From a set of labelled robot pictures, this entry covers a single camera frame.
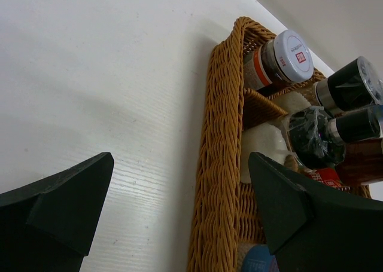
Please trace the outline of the clear top salt grinder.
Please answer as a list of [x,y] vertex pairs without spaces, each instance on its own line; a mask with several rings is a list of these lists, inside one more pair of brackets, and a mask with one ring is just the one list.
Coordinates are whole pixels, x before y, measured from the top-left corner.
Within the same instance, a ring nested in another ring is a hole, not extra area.
[[333,115],[382,104],[382,80],[360,56],[328,78],[276,97],[273,102],[289,113],[322,106]]

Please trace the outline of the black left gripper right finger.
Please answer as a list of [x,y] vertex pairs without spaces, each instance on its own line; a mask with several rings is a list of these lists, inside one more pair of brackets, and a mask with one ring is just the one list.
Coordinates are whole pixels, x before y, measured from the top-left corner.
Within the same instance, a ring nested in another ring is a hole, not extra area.
[[339,191],[253,152],[248,168],[281,271],[381,271],[382,202]]

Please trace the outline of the red chili sauce bottle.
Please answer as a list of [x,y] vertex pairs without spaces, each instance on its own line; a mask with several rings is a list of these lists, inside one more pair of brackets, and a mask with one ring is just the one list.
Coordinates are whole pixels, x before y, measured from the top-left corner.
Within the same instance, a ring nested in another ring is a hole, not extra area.
[[333,188],[382,181],[382,106],[372,105],[330,121],[329,135],[345,144],[345,158],[335,167],[305,172],[310,179]]

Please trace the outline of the white jar silver lid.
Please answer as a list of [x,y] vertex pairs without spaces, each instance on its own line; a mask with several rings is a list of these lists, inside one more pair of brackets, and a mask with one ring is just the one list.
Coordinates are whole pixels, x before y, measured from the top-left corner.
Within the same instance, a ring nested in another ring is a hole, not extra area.
[[267,245],[240,243],[238,246],[237,271],[274,272],[279,271],[274,255]]

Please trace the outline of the dark sauce bottle black cap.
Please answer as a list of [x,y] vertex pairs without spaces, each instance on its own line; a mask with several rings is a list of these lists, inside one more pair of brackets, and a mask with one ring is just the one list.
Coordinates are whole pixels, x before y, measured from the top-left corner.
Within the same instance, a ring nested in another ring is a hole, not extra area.
[[240,181],[251,182],[248,159],[259,152],[283,166],[303,171],[334,168],[345,160],[346,146],[381,137],[378,106],[334,117],[320,106],[246,129],[242,134]]

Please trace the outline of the spice jar white red lid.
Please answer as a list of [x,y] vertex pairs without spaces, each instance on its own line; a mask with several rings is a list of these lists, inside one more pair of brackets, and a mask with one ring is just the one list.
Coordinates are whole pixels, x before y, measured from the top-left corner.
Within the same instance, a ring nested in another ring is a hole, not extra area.
[[265,97],[307,81],[313,73],[308,46],[289,29],[244,57],[244,87]]

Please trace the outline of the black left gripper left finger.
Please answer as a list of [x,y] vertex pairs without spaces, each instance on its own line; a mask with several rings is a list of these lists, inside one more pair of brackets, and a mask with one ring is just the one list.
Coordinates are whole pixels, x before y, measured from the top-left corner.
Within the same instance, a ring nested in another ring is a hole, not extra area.
[[102,152],[1,194],[1,271],[79,271],[114,168]]

